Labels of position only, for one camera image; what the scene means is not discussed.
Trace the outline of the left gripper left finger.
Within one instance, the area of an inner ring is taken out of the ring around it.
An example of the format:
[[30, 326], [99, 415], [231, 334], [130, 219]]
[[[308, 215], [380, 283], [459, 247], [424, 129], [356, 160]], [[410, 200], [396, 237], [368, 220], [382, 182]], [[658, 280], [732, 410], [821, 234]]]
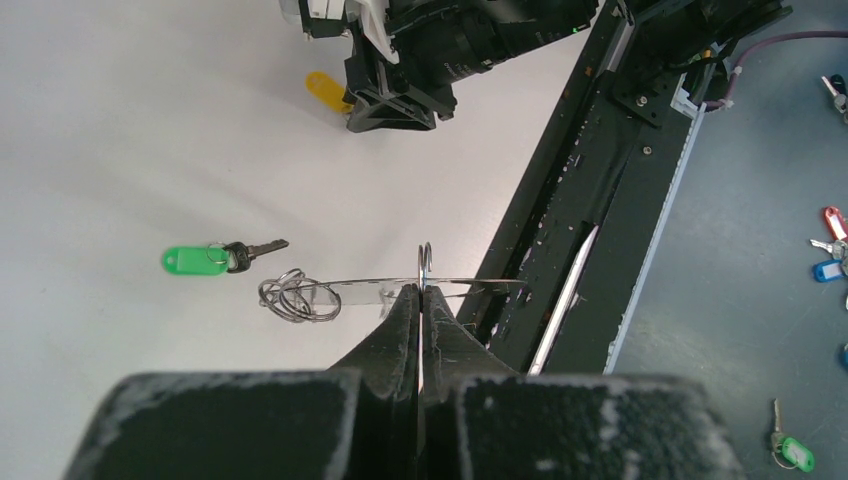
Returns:
[[91, 418], [68, 479], [413, 479], [418, 290], [319, 371], [136, 374]]

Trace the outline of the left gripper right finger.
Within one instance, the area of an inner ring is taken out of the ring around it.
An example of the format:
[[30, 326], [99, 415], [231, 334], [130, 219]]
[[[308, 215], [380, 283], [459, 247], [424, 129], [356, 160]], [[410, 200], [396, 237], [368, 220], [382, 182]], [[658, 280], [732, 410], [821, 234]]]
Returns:
[[522, 375], [422, 298], [427, 479], [742, 479], [697, 383], [667, 375]]

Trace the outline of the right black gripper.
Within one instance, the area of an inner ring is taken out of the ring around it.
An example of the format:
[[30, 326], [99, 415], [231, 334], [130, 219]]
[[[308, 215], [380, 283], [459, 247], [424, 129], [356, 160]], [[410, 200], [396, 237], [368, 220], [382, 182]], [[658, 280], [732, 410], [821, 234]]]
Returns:
[[453, 118], [452, 85], [477, 73], [472, 13], [459, 1], [353, 1], [346, 127], [428, 131]]

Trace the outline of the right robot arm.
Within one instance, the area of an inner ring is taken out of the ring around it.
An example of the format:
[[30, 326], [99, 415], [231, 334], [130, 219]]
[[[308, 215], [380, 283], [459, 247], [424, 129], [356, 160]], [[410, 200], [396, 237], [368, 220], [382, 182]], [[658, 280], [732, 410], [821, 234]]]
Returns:
[[[625, 69], [635, 87], [664, 74], [705, 64], [700, 54], [720, 46], [725, 59], [743, 38], [788, 16], [783, 1], [616, 1], [635, 26], [637, 64]], [[453, 118], [453, 84], [589, 28], [596, 1], [391, 1], [384, 9], [390, 50], [385, 59], [350, 28], [343, 95], [353, 133], [378, 129], [428, 131]]]

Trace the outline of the key with red tag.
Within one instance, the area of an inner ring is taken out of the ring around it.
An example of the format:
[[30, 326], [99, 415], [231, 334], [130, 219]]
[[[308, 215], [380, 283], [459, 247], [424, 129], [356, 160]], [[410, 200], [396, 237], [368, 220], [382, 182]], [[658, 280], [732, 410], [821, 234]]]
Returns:
[[822, 209], [822, 219], [830, 239], [828, 241], [810, 239], [810, 245], [826, 251], [833, 259], [845, 260], [847, 258], [847, 216], [836, 206], [826, 206]]

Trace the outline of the dark tag key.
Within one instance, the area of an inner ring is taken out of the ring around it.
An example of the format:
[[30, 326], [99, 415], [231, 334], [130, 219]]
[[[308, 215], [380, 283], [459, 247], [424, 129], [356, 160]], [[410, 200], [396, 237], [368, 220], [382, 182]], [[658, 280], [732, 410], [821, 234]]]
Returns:
[[831, 96], [833, 108], [847, 123], [847, 82], [840, 74], [822, 76], [821, 81]]

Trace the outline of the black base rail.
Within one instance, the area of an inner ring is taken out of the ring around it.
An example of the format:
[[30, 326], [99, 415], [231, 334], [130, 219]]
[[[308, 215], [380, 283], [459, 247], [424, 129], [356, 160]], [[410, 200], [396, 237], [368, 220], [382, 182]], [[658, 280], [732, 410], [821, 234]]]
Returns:
[[600, 373], [632, 295], [691, 120], [677, 76], [632, 90], [635, 29], [604, 5], [479, 268], [517, 293], [458, 317], [522, 373]]

